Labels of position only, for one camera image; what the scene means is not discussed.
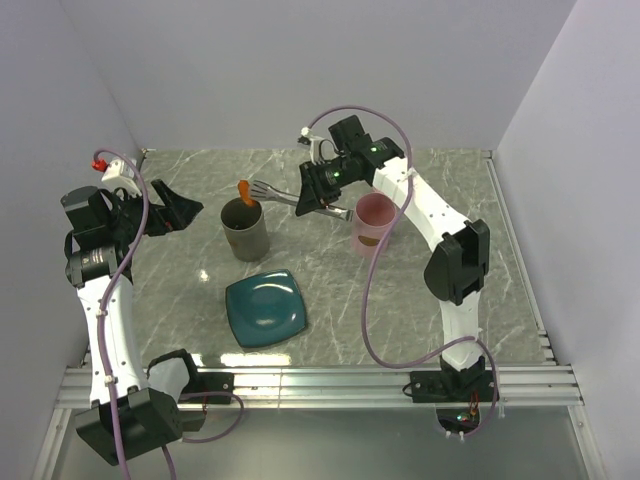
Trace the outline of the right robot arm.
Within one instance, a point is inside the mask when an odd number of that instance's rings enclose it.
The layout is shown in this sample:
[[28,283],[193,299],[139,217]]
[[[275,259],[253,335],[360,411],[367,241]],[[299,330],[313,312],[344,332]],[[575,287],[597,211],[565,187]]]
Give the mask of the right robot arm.
[[360,119],[351,115],[329,128],[335,158],[322,156],[324,138],[311,126],[302,128],[299,143],[310,158],[299,167],[301,189],[295,213],[326,210],[344,187],[363,181],[390,199],[398,218],[407,218],[431,252],[424,282],[440,304],[444,346],[439,355],[451,368],[441,376],[444,393],[455,400],[473,392],[484,352],[479,344],[479,300],[489,270],[490,229],[450,206],[415,170],[408,143],[383,137],[374,140]]

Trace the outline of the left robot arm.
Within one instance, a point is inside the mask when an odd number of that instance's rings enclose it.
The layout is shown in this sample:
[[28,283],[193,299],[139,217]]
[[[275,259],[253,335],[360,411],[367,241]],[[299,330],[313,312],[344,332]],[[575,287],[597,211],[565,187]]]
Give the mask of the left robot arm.
[[143,236],[186,229],[203,209],[161,180],[151,185],[159,204],[96,186],[61,199],[72,225],[65,274],[85,314],[92,365],[90,407],[77,415],[76,431],[112,466],[178,440],[185,430],[178,401],[190,402],[202,390],[186,350],[144,366],[133,332],[133,247]]

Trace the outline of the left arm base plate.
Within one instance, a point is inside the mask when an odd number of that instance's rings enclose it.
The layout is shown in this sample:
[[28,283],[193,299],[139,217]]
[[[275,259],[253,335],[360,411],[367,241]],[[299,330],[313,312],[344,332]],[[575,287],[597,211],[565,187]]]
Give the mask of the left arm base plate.
[[234,375],[228,372],[199,372],[182,390],[180,400],[202,404],[230,404]]

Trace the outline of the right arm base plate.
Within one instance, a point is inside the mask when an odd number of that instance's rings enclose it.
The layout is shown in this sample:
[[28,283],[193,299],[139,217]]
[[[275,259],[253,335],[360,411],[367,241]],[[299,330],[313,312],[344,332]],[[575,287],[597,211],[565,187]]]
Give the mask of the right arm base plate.
[[471,400],[491,403],[499,400],[492,372],[480,370],[412,371],[402,392],[414,403],[470,403]]

